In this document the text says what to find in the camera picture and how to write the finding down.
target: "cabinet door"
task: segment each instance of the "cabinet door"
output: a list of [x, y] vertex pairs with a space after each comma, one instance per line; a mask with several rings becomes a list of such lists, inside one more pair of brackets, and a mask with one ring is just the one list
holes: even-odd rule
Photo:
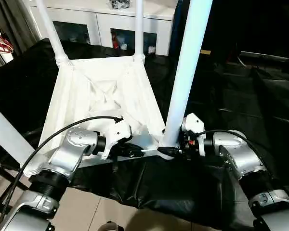
[[[101, 45], [96, 13], [47, 8], [60, 40]], [[41, 39], [48, 34], [39, 10], [31, 6], [31, 11], [41, 33]]]
[[[103, 13], [97, 13], [96, 15], [102, 46], [114, 47], [113, 37], [119, 34], [120, 39], [115, 43], [121, 43], [120, 40], [130, 40], [132, 33], [133, 41], [130, 42], [131, 44], [127, 44], [127, 48], [133, 47], [135, 31], [134, 17]], [[155, 46], [156, 54], [168, 55], [171, 27], [171, 21], [144, 18], [144, 51], [148, 50], [148, 46]]]

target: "white metal pipe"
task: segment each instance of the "white metal pipe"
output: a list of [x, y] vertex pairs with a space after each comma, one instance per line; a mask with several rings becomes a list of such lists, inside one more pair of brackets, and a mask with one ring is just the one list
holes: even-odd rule
[[144, 5], [143, 0], [136, 0], [135, 17], [135, 57], [143, 59], [144, 56]]
[[33, 153], [34, 149], [0, 113], [0, 146], [20, 165]]
[[60, 62], [66, 62], [66, 63], [69, 62], [69, 59], [63, 50], [59, 36], [58, 36], [56, 29], [53, 25], [53, 22], [47, 13], [47, 8], [46, 8], [43, 0], [36, 0], [36, 3], [37, 3], [39, 13], [43, 19], [44, 24], [45, 24], [45, 27], [46, 27], [46, 30], [47, 30], [47, 33], [49, 36], [49, 40], [50, 40], [50, 43], [52, 44], [57, 63], [59, 64]]
[[191, 0], [162, 146], [176, 147], [212, 0]]

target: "black tablecloth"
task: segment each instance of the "black tablecloth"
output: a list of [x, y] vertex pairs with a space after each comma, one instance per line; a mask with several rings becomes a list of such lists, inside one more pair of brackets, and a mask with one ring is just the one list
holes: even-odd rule
[[[70, 59], [130, 55], [128, 51], [63, 42]], [[149, 55], [145, 68], [166, 120], [177, 61]], [[58, 68], [47, 40], [0, 68], [0, 111], [36, 146]], [[240, 130], [255, 142], [270, 170], [289, 189], [289, 74], [216, 65], [201, 56], [186, 114], [206, 129]], [[0, 148], [0, 157], [4, 151]], [[223, 230], [250, 230], [253, 216], [224, 161], [159, 157], [81, 168], [71, 187], [137, 208], [151, 208]]]

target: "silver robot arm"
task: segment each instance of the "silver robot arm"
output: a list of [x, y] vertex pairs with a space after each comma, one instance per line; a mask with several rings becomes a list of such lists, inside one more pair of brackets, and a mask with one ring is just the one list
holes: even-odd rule
[[[182, 130], [200, 133], [204, 131], [204, 126], [197, 116], [189, 114]], [[232, 132], [245, 138], [239, 131]], [[289, 195], [273, 179], [249, 145], [238, 136], [226, 132], [215, 132], [212, 140], [203, 135], [197, 139], [200, 155], [204, 155], [206, 146], [213, 146], [216, 155], [226, 158], [256, 217], [255, 230], [289, 231]]]
[[25, 191], [4, 221], [0, 231], [54, 231], [48, 221], [59, 208], [59, 201], [81, 162], [83, 155], [103, 152], [106, 138], [80, 127], [67, 131], [60, 147], [51, 150], [51, 158], [39, 174], [31, 177]]

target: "white frame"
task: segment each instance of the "white frame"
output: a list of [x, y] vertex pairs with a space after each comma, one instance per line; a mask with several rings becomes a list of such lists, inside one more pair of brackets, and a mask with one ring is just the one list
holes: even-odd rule
[[[39, 11], [42, 14], [43, 21], [47, 25], [47, 32], [50, 35], [50, 41], [55, 51], [57, 64], [59, 65], [59, 67], [60, 65], [69, 66], [70, 61], [67, 55], [64, 53], [59, 37], [55, 31], [54, 25], [47, 14], [46, 6], [44, 5], [43, 0], [36, 1], [39, 6]], [[140, 20], [141, 15], [143, 15], [143, 1], [137, 0], [136, 2], [137, 17], [135, 23], [137, 24], [137, 30], [135, 36], [139, 39], [135, 40], [135, 46], [137, 48], [137, 51], [140, 52], [141, 48], [143, 47], [143, 41], [141, 41], [140, 39], [143, 31], [143, 22], [142, 20]], [[186, 109], [188, 95], [193, 82], [193, 77], [195, 74], [203, 37], [206, 31], [211, 4], [212, 0], [191, 0], [190, 2], [175, 83], [171, 96], [171, 104], [168, 113], [165, 134], [161, 145], [176, 146], [177, 144], [178, 134]], [[135, 56], [132, 57], [134, 64], [138, 65], [141, 63], [140, 61], [144, 61], [144, 59], [141, 59], [141, 57], [143, 57], [143, 54], [136, 53]], [[28, 158], [31, 151], [33, 150], [33, 148], [27, 143], [27, 141], [21, 136], [21, 134], [19, 134], [14, 129], [14, 127], [4, 118], [1, 113], [0, 145], [20, 164], [23, 164], [23, 160], [25, 160], [26, 157]]]
[[[115, 14], [97, 13], [97, 21], [100, 30], [101, 45], [113, 47], [111, 39], [111, 28], [135, 31], [135, 17]], [[144, 18], [144, 32], [157, 35], [156, 54], [168, 55], [171, 38], [172, 22]]]
[[[31, 11], [39, 25], [41, 39], [48, 38], [49, 36], [38, 8], [31, 6]], [[52, 21], [86, 25], [91, 45], [101, 45], [96, 13], [57, 8], [47, 8], [47, 12]]]

